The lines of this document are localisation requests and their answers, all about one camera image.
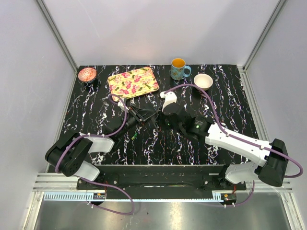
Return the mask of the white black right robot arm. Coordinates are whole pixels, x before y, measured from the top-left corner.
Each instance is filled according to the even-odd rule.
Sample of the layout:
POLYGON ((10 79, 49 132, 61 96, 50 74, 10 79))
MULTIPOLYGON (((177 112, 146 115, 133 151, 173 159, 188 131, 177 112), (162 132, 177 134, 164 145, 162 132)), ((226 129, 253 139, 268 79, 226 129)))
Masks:
POLYGON ((188 140, 196 144, 220 147, 249 160, 247 163, 223 167, 217 178, 222 189, 228 190, 240 182, 256 179, 270 186, 282 186, 288 160, 275 152, 280 150, 286 154, 283 141, 275 139, 270 143, 235 134, 227 128, 219 128, 217 123, 208 118, 192 117, 176 103, 162 109, 162 115, 166 126, 178 131, 188 140))

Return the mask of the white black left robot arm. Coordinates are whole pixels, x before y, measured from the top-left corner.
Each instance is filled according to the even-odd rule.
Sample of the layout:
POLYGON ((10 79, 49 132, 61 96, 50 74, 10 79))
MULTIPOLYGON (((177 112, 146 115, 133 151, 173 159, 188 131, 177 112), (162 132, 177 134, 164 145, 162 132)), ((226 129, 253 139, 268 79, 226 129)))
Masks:
POLYGON ((137 124, 155 122, 161 110, 140 109, 135 106, 126 108, 126 116, 117 126, 112 122, 105 128, 105 135, 83 134, 67 131, 46 152, 45 160, 67 177, 76 176, 87 180, 93 189, 100 189, 104 178, 100 170, 85 160, 89 153, 109 153, 118 144, 122 136, 137 124))

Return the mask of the black remote control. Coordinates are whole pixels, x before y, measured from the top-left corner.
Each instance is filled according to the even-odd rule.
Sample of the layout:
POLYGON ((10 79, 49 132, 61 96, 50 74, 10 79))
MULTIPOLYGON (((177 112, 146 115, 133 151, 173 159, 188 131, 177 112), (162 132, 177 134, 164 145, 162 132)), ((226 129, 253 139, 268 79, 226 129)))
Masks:
POLYGON ((156 113, 154 114, 152 117, 151 117, 151 122, 154 126, 154 129, 157 131, 157 132, 160 132, 161 131, 161 128, 160 128, 160 119, 159 119, 159 114, 156 113))

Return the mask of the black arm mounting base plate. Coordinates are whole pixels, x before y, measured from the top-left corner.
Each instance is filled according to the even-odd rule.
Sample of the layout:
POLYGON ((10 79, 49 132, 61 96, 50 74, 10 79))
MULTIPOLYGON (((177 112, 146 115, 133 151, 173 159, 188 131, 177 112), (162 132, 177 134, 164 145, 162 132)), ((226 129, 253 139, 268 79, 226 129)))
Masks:
POLYGON ((115 185, 134 191, 143 188, 194 191, 245 191, 245 183, 237 185, 222 180, 222 165, 100 165, 98 183, 115 185))

